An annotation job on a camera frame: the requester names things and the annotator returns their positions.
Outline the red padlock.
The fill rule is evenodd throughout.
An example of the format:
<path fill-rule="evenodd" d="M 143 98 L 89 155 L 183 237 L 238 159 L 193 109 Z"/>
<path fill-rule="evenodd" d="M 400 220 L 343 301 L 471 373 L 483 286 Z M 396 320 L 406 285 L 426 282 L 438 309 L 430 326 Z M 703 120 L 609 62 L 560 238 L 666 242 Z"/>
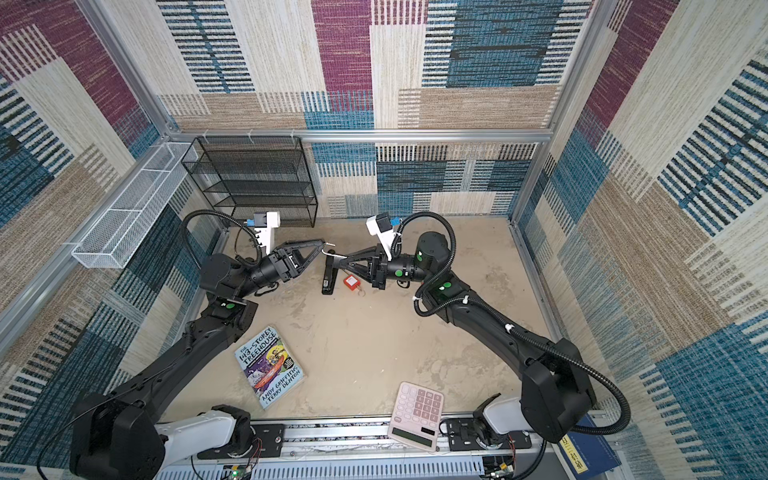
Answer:
<path fill-rule="evenodd" d="M 344 279 L 344 285 L 351 291 L 355 292 L 359 296 L 364 296 L 365 292 L 362 288 L 362 282 L 354 275 L 348 275 Z"/>

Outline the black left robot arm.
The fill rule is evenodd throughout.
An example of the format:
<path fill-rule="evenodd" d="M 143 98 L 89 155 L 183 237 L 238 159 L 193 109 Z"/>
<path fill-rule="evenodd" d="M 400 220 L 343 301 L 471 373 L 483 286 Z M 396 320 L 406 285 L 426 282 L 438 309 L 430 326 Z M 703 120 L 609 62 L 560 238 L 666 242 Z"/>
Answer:
<path fill-rule="evenodd" d="M 299 277 L 323 240 L 286 242 L 259 260 L 210 256 L 200 270 L 209 304 L 153 363 L 106 395 L 74 408 L 70 471 L 84 479 L 152 479 L 167 465 L 200 452 L 242 456 L 255 434 L 245 411 L 216 405 L 192 418 L 161 423 L 174 398 L 219 353 L 250 328 L 258 306 L 249 296 Z"/>

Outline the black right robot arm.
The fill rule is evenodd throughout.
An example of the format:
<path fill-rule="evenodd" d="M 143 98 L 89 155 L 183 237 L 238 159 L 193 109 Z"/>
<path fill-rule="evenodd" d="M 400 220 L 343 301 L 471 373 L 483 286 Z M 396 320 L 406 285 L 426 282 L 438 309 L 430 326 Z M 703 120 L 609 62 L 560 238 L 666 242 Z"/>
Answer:
<path fill-rule="evenodd" d="M 448 266 L 455 256 L 452 235 L 421 234 L 412 255 L 387 255 L 377 245 L 352 254 L 330 252 L 335 269 L 383 289 L 389 279 L 419 285 L 414 298 L 420 317 L 437 316 L 476 338 L 501 358 L 521 382 L 519 410 L 527 425 L 555 443 L 567 433 L 598 435 L 585 417 L 595 403 L 590 377 L 578 364 L 576 347 L 557 343 L 511 321 L 485 302 Z"/>

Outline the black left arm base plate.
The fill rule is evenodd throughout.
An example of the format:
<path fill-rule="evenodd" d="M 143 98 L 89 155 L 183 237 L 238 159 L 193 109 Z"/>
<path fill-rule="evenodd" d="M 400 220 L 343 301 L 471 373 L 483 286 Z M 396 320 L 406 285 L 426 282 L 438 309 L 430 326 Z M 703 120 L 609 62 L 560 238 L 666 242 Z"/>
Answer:
<path fill-rule="evenodd" d="M 245 447 L 225 445 L 200 452 L 197 460 L 254 460 L 278 458 L 282 453 L 285 424 L 252 424 L 251 441 Z"/>

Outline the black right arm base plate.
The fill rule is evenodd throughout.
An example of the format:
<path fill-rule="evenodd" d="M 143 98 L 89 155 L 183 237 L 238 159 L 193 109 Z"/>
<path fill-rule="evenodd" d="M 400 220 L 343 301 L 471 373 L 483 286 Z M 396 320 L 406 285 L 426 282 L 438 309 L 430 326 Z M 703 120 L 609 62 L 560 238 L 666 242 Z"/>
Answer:
<path fill-rule="evenodd" d="M 499 434 L 483 418 L 445 418 L 439 429 L 447 438 L 450 451 L 529 449 L 533 445 L 526 432 Z"/>

